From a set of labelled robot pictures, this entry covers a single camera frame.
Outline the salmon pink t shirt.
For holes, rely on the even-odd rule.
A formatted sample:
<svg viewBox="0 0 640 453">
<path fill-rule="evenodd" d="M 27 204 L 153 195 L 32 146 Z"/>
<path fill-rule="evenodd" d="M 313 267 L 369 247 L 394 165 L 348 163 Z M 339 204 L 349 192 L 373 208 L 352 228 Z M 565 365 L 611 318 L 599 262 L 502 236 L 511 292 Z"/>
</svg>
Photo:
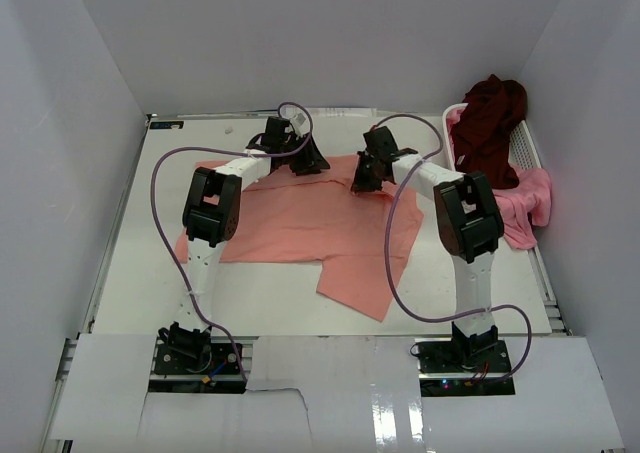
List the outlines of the salmon pink t shirt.
<svg viewBox="0 0 640 453">
<path fill-rule="evenodd" d="M 330 169 L 295 176 L 286 168 L 242 192 L 238 229 L 224 263 L 319 261 L 318 293 L 383 321 L 422 225 L 416 193 L 394 184 L 351 191 L 357 158 L 332 157 Z"/>
</svg>

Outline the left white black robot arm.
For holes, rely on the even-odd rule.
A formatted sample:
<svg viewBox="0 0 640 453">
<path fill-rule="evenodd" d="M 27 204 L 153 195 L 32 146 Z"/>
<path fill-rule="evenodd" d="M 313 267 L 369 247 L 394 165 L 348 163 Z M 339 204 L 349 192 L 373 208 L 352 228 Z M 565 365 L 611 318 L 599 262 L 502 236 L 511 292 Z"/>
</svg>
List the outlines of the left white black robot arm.
<svg viewBox="0 0 640 453">
<path fill-rule="evenodd" d="M 198 167 L 192 175 L 182 213 L 187 242 L 187 259 L 178 258 L 161 225 L 157 211 L 157 177 L 163 163 L 183 152 L 220 153 L 231 161 L 216 168 Z M 212 290 L 213 280 L 224 248 L 239 226 L 242 192 L 271 175 L 283 165 L 299 176 L 319 174 L 329 163 L 319 152 L 313 134 L 295 133 L 287 127 L 282 133 L 263 132 L 256 135 L 241 152 L 220 151 L 207 147 L 180 147 L 164 153 L 155 163 L 150 181 L 152 219 L 161 241 L 169 252 L 186 287 L 186 303 L 180 307 L 184 315 L 197 321 L 187 330 L 178 321 L 158 331 L 160 339 L 189 372 L 208 372 L 214 360 L 211 331 L 226 336 L 241 363 L 238 344 L 224 326 L 208 319 L 199 298 Z"/>
</svg>

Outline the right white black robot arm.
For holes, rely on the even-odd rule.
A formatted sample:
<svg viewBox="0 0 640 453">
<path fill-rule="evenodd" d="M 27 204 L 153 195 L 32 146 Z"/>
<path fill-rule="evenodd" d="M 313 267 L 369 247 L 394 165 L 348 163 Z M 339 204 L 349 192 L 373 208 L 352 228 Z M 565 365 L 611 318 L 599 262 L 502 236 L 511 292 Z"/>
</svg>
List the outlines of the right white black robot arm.
<svg viewBox="0 0 640 453">
<path fill-rule="evenodd" d="M 498 343 L 491 313 L 491 268 L 504 225 L 486 177 L 441 167 L 410 148 L 379 156 L 358 153 L 355 193 L 375 192 L 385 182 L 408 186 L 433 201 L 439 238 L 454 265 L 456 310 L 451 357 L 461 370 L 484 364 Z"/>
</svg>

